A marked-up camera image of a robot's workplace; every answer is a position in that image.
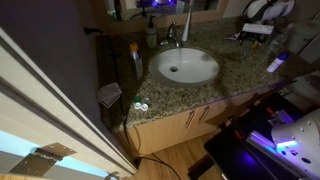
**white sink basin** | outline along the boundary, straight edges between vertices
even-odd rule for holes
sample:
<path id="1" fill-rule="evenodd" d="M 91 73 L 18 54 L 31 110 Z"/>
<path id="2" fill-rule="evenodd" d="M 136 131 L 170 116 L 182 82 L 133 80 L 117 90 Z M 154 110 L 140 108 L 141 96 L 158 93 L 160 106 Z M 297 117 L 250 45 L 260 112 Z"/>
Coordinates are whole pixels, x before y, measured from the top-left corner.
<path id="1" fill-rule="evenodd" d="M 149 63 L 153 79 L 172 87 L 196 87 L 212 81 L 219 65 L 209 54 L 191 48 L 176 48 L 154 56 Z"/>

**door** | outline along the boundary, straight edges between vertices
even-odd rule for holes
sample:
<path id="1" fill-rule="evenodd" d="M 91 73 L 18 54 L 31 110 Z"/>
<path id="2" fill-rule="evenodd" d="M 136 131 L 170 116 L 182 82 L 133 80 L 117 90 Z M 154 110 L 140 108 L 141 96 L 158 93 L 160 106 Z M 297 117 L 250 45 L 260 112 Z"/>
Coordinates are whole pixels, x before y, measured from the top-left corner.
<path id="1" fill-rule="evenodd" d="M 31 142 L 33 148 L 60 143 L 76 152 L 68 158 L 118 177 L 135 173 L 136 168 L 1 28 L 0 37 L 1 132 Z M 0 140 L 2 145 L 12 143 L 4 136 Z"/>
<path id="2" fill-rule="evenodd" d="M 128 128 L 128 138 L 136 156 L 148 155 L 182 142 L 195 113 L 196 109 L 191 109 Z M 124 132 L 120 133 L 123 141 L 127 142 Z"/>
<path id="3" fill-rule="evenodd" d="M 209 124 L 206 121 L 220 114 L 226 106 L 226 102 L 221 100 L 199 107 L 184 140 L 187 141 L 217 130 L 218 126 Z"/>

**cabinet door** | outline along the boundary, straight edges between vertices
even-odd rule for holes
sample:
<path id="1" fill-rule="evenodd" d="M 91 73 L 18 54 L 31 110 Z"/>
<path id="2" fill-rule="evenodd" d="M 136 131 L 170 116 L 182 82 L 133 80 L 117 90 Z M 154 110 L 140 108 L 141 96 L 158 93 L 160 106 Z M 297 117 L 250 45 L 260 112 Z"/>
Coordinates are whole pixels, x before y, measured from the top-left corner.
<path id="1" fill-rule="evenodd" d="M 144 156 L 183 141 L 197 109 L 128 128 L 128 136 L 137 156 Z"/>
<path id="2" fill-rule="evenodd" d="M 206 121 L 223 112 L 226 106 L 226 101 L 222 100 L 199 107 L 195 117 L 192 119 L 184 140 L 187 141 L 217 130 L 217 126 L 208 124 Z"/>
<path id="3" fill-rule="evenodd" d="M 250 100 L 254 94 L 262 94 L 267 91 L 269 91 L 269 88 L 266 87 L 222 100 L 226 104 L 225 109 L 220 111 L 216 116 L 208 119 L 207 123 L 218 126 L 221 123 L 227 122 L 231 116 L 240 117 L 248 111 L 246 102 Z"/>

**electrical cord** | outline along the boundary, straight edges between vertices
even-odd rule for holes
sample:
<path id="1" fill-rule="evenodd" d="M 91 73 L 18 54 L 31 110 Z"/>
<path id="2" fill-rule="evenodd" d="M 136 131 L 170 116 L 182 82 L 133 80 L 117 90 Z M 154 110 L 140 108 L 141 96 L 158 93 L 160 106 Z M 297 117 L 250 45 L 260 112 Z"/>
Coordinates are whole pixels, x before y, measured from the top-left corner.
<path id="1" fill-rule="evenodd" d="M 131 148 L 131 150 L 133 150 L 133 148 L 132 148 L 132 146 L 131 146 L 131 143 L 130 143 L 130 141 L 129 141 L 128 129 L 127 129 L 127 121 L 128 121 L 127 117 L 124 117 L 123 123 L 122 123 L 122 125 L 123 125 L 123 130 L 124 130 L 124 135 L 125 135 L 125 138 L 126 138 L 126 141 L 127 141 L 128 145 L 129 145 L 129 147 Z M 177 178 L 178 178 L 179 180 L 181 180 L 179 174 L 173 169 L 173 167 L 171 167 L 169 164 L 167 164 L 167 163 L 165 163 L 164 161 L 162 161 L 162 160 L 161 160 L 159 157 L 157 157 L 154 153 L 152 153 L 152 155 L 153 155 L 157 160 L 156 160 L 156 159 L 147 158 L 147 157 L 142 157 L 142 159 L 147 159 L 147 160 L 150 160 L 150 161 L 158 162 L 158 163 L 160 163 L 160 164 L 162 164 L 162 165 L 165 165 L 165 166 L 169 167 L 169 168 L 175 173 L 175 175 L 177 176 Z"/>
<path id="2" fill-rule="evenodd" d="M 154 157 L 156 157 L 158 160 L 156 160 L 156 159 L 151 159 L 151 158 L 147 158 L 147 157 L 142 157 L 142 159 L 147 159 L 147 160 L 150 160 L 150 161 L 158 162 L 158 163 L 160 163 L 160 164 L 163 164 L 163 165 L 167 166 L 168 168 L 170 168 L 170 169 L 175 173 L 175 175 L 177 176 L 177 178 L 178 178 L 179 180 L 181 180 L 180 176 L 179 176 L 178 173 L 173 169 L 173 167 L 171 167 L 169 164 L 163 162 L 163 161 L 162 161 L 161 159 L 159 159 L 154 153 L 152 153 L 152 155 L 153 155 Z"/>

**sink drain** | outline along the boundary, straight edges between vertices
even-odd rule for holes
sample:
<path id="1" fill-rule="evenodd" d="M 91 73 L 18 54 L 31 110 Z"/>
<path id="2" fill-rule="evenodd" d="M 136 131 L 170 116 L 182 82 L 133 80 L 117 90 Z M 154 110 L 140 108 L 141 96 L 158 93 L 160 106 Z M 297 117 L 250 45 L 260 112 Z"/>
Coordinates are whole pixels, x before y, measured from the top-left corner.
<path id="1" fill-rule="evenodd" d="M 172 66 L 172 67 L 170 68 L 170 71 L 171 71 L 171 72 L 177 72 L 177 71 L 178 71 L 178 68 L 175 67 L 175 66 Z"/>

